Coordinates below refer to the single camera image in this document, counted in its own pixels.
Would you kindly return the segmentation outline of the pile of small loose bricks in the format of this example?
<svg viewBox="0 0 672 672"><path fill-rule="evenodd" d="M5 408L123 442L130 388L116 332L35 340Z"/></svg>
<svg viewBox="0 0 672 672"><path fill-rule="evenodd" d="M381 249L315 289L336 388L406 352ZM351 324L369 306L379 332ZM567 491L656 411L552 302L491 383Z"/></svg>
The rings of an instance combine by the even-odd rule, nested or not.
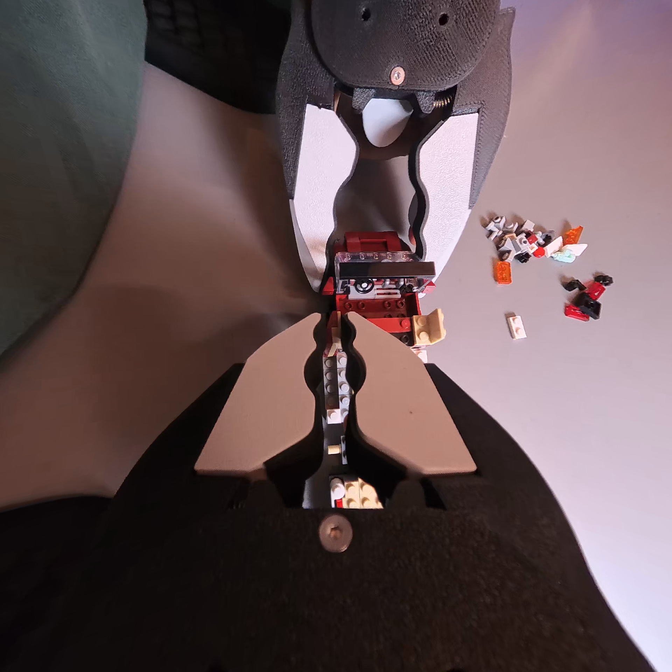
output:
<svg viewBox="0 0 672 672"><path fill-rule="evenodd" d="M564 246L562 234L543 230L532 221L508 220L495 216L484 227L488 240L492 241L498 261L525 264L531 258L549 258L562 263L572 263L586 250L587 244L579 241Z"/></svg>

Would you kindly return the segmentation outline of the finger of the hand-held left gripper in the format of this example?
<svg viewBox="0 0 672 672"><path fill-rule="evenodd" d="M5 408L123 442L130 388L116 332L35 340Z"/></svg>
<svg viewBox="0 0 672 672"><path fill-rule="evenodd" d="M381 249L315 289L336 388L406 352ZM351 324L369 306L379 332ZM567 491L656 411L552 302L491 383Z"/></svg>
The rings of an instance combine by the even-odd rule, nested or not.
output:
<svg viewBox="0 0 672 672"><path fill-rule="evenodd" d="M434 280L446 266L471 213L477 112L440 122L409 157L415 186L409 217L416 254L435 266Z"/></svg>
<svg viewBox="0 0 672 672"><path fill-rule="evenodd" d="M333 110L305 109L298 171L290 210L298 253L313 290L327 268L327 245L335 228L334 203L357 162L356 139Z"/></svg>

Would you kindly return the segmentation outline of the green sweatshirt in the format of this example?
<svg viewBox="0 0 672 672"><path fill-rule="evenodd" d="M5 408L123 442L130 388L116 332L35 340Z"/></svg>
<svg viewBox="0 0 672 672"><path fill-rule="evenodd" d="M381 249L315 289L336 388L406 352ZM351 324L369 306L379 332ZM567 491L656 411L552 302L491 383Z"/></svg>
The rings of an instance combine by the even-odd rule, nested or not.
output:
<svg viewBox="0 0 672 672"><path fill-rule="evenodd" d="M1 2L1 351L76 289L120 191L141 1Z"/></svg>

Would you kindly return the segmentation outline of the grey desk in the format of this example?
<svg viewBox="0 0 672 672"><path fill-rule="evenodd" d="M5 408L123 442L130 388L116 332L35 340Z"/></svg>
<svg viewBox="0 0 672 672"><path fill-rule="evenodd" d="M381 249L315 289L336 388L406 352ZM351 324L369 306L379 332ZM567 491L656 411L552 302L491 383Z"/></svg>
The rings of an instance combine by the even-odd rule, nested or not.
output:
<svg viewBox="0 0 672 672"><path fill-rule="evenodd" d="M635 642L671 670L671 2L513 1L503 141L425 310L437 364L527 452ZM1 365L1 506L110 496L234 362L318 309L274 119L146 64L124 186L73 299ZM495 216L572 263L493 277ZM598 320L565 306L614 279ZM511 338L507 315L527 337Z"/></svg>

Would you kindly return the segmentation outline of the black ribbed cushion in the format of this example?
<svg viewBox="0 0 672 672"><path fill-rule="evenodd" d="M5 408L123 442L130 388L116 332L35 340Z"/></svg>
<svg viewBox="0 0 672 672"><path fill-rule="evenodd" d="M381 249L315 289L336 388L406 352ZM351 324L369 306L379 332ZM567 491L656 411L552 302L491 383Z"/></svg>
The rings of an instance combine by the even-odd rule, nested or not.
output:
<svg viewBox="0 0 672 672"><path fill-rule="evenodd" d="M274 113L290 1L144 1L145 60L239 109Z"/></svg>

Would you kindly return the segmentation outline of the red and black brick assembly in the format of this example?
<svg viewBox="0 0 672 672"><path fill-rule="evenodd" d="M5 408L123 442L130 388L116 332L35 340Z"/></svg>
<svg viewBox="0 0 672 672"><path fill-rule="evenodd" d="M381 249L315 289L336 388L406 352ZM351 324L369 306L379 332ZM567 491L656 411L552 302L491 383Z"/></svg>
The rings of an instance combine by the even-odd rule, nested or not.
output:
<svg viewBox="0 0 672 672"><path fill-rule="evenodd" d="M601 303L587 292L579 292L573 302L565 306L567 317L587 322L589 319L598 320L601 315Z"/></svg>

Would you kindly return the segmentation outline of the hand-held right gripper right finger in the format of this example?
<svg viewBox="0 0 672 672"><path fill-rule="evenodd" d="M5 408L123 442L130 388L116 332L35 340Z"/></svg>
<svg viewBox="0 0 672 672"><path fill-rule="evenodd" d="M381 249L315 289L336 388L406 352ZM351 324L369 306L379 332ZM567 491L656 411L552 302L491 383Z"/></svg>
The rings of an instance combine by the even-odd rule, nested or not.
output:
<svg viewBox="0 0 672 672"><path fill-rule="evenodd" d="M364 440L414 475L475 472L474 459L421 359L362 316L349 313L348 320L365 369L355 395Z"/></svg>

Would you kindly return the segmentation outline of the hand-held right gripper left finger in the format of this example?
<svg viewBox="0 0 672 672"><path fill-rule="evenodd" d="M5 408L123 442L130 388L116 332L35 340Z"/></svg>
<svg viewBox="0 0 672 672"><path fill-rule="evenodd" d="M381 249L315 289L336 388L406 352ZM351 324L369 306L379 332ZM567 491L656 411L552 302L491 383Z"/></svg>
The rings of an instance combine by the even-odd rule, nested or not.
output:
<svg viewBox="0 0 672 672"><path fill-rule="evenodd" d="M308 436L315 399L305 365L320 320L313 313L250 355L197 458L197 473L264 478L268 460Z"/></svg>

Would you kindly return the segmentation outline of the red and tan brick truck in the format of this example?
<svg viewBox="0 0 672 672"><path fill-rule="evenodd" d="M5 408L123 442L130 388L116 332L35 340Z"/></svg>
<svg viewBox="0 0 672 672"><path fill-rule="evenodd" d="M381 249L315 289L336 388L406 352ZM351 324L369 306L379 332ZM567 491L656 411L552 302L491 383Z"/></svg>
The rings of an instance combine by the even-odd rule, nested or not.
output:
<svg viewBox="0 0 672 672"><path fill-rule="evenodd" d="M303 507L381 509L377 491L348 466L346 429L352 387L341 318L360 315L427 363L426 347L445 337L440 309L422 315L420 299L434 289L434 264L422 261L393 231L346 232L333 245L333 263L322 290L329 298L323 350L325 461L304 488Z"/></svg>

